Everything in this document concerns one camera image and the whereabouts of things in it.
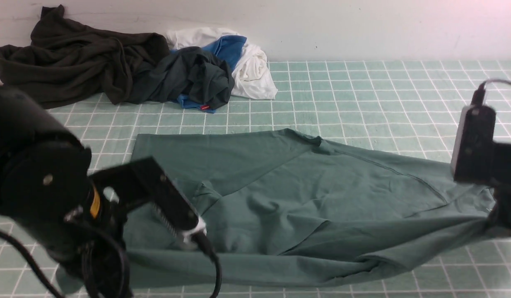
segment black garment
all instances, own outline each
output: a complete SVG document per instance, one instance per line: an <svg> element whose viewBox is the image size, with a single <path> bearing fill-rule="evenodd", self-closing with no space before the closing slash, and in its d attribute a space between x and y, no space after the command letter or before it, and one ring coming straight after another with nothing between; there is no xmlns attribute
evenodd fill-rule
<svg viewBox="0 0 511 298"><path fill-rule="evenodd" d="M214 110L228 103L233 85L225 61L199 47L187 47L163 58L156 67L144 62L128 101L165 102L187 94L189 100Z"/></svg>
<svg viewBox="0 0 511 298"><path fill-rule="evenodd" d="M138 66L169 55L164 36L122 34L64 19L64 6L43 7L31 45L0 47L0 79L44 108L65 106L105 92L126 101Z"/></svg>

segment green tile floor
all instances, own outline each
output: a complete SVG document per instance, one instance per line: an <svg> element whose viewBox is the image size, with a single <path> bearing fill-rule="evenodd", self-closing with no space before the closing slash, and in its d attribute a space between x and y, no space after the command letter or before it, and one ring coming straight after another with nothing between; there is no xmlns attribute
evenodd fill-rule
<svg viewBox="0 0 511 298"><path fill-rule="evenodd" d="M460 110L488 77L511 79L511 61L276 62L276 100L232 98L214 115L176 104L114 106L105 96L51 110L93 150L91 170L128 161L137 134L225 134L294 128L356 147L448 162ZM511 142L511 88L492 85L496 140ZM28 245L50 276L55 264L7 219L0 228ZM142 297L206 298L210 285L138 290ZM393 279L339 288L225 285L231 298L511 298L511 241L446 253ZM49 296L0 241L0 297Z"/></svg>

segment yellow label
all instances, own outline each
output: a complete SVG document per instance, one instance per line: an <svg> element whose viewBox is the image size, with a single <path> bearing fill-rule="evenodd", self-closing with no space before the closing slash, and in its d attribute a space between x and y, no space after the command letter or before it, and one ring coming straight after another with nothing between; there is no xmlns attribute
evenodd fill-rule
<svg viewBox="0 0 511 298"><path fill-rule="evenodd" d="M93 188L93 202L90 206L90 214L93 216L93 218L97 218L99 215L99 209L101 208L101 198L99 198L99 194L97 192L97 189L95 187Z"/></svg>

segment pile of clothes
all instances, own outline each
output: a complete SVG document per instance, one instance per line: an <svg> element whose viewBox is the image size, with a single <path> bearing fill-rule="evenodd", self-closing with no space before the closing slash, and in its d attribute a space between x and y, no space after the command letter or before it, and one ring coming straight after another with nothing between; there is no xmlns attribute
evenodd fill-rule
<svg viewBox="0 0 511 298"><path fill-rule="evenodd" d="M0 80L46 109L104 92L113 104L174 101L214 112L231 95L274 99L267 57L228 29L123 34L43 7L31 45L0 47Z"/></svg>

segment white wall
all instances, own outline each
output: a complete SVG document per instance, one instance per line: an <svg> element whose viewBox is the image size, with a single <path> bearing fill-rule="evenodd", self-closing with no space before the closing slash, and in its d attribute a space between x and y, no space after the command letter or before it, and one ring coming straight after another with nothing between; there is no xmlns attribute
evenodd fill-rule
<svg viewBox="0 0 511 298"><path fill-rule="evenodd" d="M511 0L0 0L0 46L58 4L119 32L226 26L271 60L511 58Z"/></svg>

